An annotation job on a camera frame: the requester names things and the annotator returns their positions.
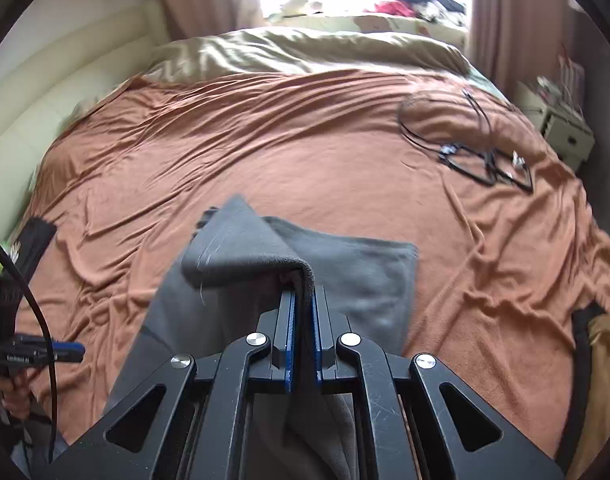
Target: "gray cloth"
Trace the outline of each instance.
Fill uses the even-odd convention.
[[[210,217],[152,300],[106,410],[170,355],[204,357],[253,332],[259,315],[277,308],[285,280],[293,283],[298,305],[309,304],[316,280],[329,308],[346,314],[354,332],[400,353],[414,292],[413,245],[261,219],[238,196]],[[357,478],[351,396],[321,395],[310,357],[311,349],[299,357],[291,396],[256,396],[248,478]]]

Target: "bed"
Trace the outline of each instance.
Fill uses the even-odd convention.
[[[484,187],[399,134],[489,141],[450,95],[471,92],[494,143],[531,165],[534,194]],[[582,184],[456,47],[385,32],[242,30],[153,50],[141,75],[80,110],[40,165],[24,219],[58,231],[31,286],[53,336],[68,442],[98,420],[147,306],[201,214],[242,193],[259,215],[336,235],[412,242],[404,354],[437,354],[550,456],[572,389],[571,314],[610,312],[610,238]],[[17,329],[37,333],[21,305]],[[32,387],[43,405],[48,378]]]
[[[0,80],[0,237],[27,206],[42,156],[72,110],[145,70],[169,41],[158,0],[91,23],[39,50]]]

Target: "bed headboard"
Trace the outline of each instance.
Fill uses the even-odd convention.
[[[18,222],[37,165],[85,98],[141,72],[169,41],[163,10],[146,2],[51,43],[0,81],[0,237]]]

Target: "wire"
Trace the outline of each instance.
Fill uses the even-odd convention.
[[[436,94],[436,93],[444,93],[444,94],[449,94],[449,95],[452,95],[452,96],[456,96],[456,94],[454,94],[453,92],[446,91],[446,90],[438,91],[438,92],[433,92],[432,94]],[[492,128],[492,122],[490,121],[490,117],[485,112],[485,110],[483,110],[483,108],[480,106],[479,102],[476,100],[474,95],[472,95],[470,92],[463,91],[463,97],[465,99],[467,99],[467,102],[468,102],[469,106],[471,108],[473,108],[474,111],[476,112],[477,121],[479,123],[479,129],[481,131],[483,129],[482,128],[482,120],[484,120],[487,123],[487,126],[488,126],[488,139],[490,140],[490,150],[491,150],[493,148],[492,135],[493,135],[494,130]],[[442,151],[441,148],[444,145],[444,143],[432,142],[431,140],[425,139],[424,137],[418,135],[416,132],[412,131],[412,129],[407,127],[407,125],[403,121],[403,118],[402,118],[403,110],[407,106],[409,106],[410,104],[413,104],[413,103],[418,102],[418,101],[442,102],[442,103],[456,104],[456,105],[459,105],[459,106],[463,106],[463,105],[460,105],[458,103],[451,103],[450,101],[446,101],[446,100],[430,99],[428,97],[423,97],[422,95],[419,96],[418,94],[417,95],[410,95],[409,97],[407,97],[406,99],[403,99],[403,101],[400,102],[399,109],[397,110],[397,121],[399,123],[399,129],[400,129],[401,135],[408,142],[412,143],[414,146],[417,146],[418,148],[421,148],[421,149],[426,150],[428,152],[442,154],[443,151]],[[426,142],[428,144],[433,144],[434,146],[439,146],[439,147],[438,148],[433,148],[432,146],[428,146],[428,145],[424,144],[424,142]],[[451,145],[458,146],[458,143],[452,142]]]
[[[54,446],[56,444],[56,424],[57,424],[57,416],[58,416],[58,391],[56,390],[56,367],[54,366],[54,347],[51,341],[50,329],[47,326],[47,321],[40,311],[40,307],[34,295],[32,294],[31,289],[25,278],[22,276],[20,270],[13,263],[12,259],[6,253],[6,251],[0,246],[0,264],[3,268],[11,275],[13,279],[16,280],[16,283],[20,286],[22,290],[22,294],[24,295],[27,303],[29,304],[36,320],[38,321],[38,325],[40,326],[40,331],[42,332],[42,336],[45,338],[45,346],[47,350],[47,359],[48,359],[48,370],[50,373],[50,390],[51,390],[51,431],[50,431],[50,447],[48,450],[48,460],[51,463],[54,459]]]

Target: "white drawer unit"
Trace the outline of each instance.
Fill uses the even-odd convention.
[[[585,122],[564,108],[550,106],[522,83],[517,88],[515,104],[560,160],[576,173],[594,147],[594,135]]]

